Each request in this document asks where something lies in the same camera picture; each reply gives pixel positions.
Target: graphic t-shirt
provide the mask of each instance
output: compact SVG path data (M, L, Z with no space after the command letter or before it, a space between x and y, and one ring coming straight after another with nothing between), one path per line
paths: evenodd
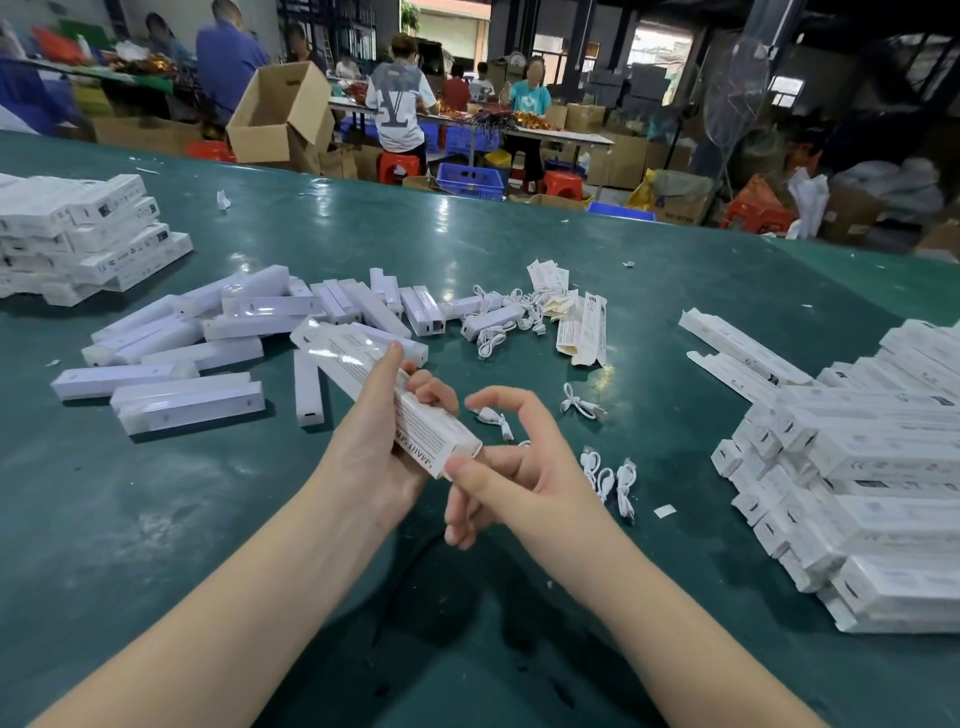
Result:
M423 72L414 65L380 63L370 76L367 106L376 109L380 146L388 152L403 154L423 143L423 129L417 124L418 98L428 108L437 103Z

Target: blue crate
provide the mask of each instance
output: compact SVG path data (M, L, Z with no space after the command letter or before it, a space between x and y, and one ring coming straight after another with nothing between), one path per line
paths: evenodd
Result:
M492 152L500 148L500 132L477 130L474 152ZM446 150L448 153L468 155L470 153L470 129L462 127L446 128Z
M648 223L656 223L657 215L653 212L647 212L642 209L631 209L619 205L604 205L603 203L590 203L587 212L595 215L606 215L607 217L622 217L628 220L643 220Z
M495 169L442 162L437 186L444 192L481 200L502 200L503 180Z

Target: green table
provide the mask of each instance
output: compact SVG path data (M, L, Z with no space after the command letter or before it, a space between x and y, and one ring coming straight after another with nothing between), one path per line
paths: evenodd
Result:
M91 331L243 263L283 263L306 280L365 279L381 266L442 296L474 283L528 286L534 257L555 258L575 284L609 298L609 365L573 369L554 351L552 329L511 334L481 363L454 327L430 341L429 367L461 395L495 382L529 387L557 407L576 451L592 445L614 466L633 458L627 532L833 725L953 725L960 716L960 641L838 633L735 515L732 486L708 457L747 403L686 359L706 349L677 326L681 310L697 306L816 373L874 352L898 316L748 234L132 161L121 150L0 134L0 171L10 174L106 178L136 165L160 172L145 181L162 219L189 232L197 251L127 296L74 309L0 302L0 725L22 725L173 606L299 488L329 438L297 427L291 347L275 337L251 368L271 402L265 416L134 443L107 406L63 405L49 388L58 368L82 365ZM219 189L233 201L228 212L216 208ZM897 265L904 285L932 275L922 261ZM889 270L866 265L856 286ZM950 305L924 315L956 317ZM59 367L44 366L55 358ZM610 410L605 425L560 416L568 380ZM328 395L335 424L349 402L336 387ZM499 437L469 426L488 443ZM661 725L602 629L509 533L495 529L468 553L440 543L444 502L444 487L430 485L260 724ZM665 503L677 514L659 520L653 509ZM604 554L596 559L604 568Z

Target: white t-shirt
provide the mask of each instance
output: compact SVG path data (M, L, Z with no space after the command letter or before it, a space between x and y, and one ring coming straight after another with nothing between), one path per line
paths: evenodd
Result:
M470 82L470 100L487 101L493 96L493 84L488 79L475 79Z
M376 131L386 151L403 154L423 143L423 129L417 124L418 98L428 108L437 103L416 66L396 61L381 63L373 71L367 85L367 106L376 109Z

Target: worker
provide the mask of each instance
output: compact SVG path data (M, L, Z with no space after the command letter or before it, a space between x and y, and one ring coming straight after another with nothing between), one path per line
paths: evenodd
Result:
M450 78L444 82L444 90L440 94L444 103L455 111L466 111L470 101L470 86L464 81L464 67L454 63L450 67Z
M302 25L291 23L287 26L287 42L290 45L290 55L287 56L288 63L313 61L313 64L326 75L326 59L317 53L316 48L311 48L307 43L306 33L303 31Z
M483 104L490 101L496 92L493 90L493 84L487 78L490 67L486 61L477 63L477 77L470 82L470 99L477 104Z
M418 401L458 414L456 393L402 358L394 342L300 491L34 728L253 724L426 483L426 471L395 448L398 370ZM516 412L531 445L446 462L449 545L470 548L483 528L505 523L603 621L673 728L824 726L634 546L533 393L488 387L465 405Z
M147 15L147 35L150 37L150 49L161 56L166 56L177 66L195 65L197 60L187 47L174 36L167 21L158 13Z
M526 111L543 117L550 107L550 92L543 85L546 74L546 64L541 56L534 56L527 61L523 69L523 81L511 85L509 82L500 91L500 103L511 104L514 111ZM543 162L540 161L540 140L527 136L507 135L503 148L510 153L511 158L517 152L523 152L523 178L527 185L543 179Z
M337 61L335 75L338 79L347 79L348 81L360 81L363 79L363 74L360 73L357 64L353 62L353 56L347 51L341 51L340 60Z
M436 113L437 99L417 68L417 39L397 33L390 41L392 63L380 63L367 84L367 106L376 109L380 146L397 155L413 155L426 174L426 137L417 123L417 105Z
M215 23L197 33L197 78L217 110L221 126L229 123L256 69L270 59L244 32L243 15L231 0L213 0Z

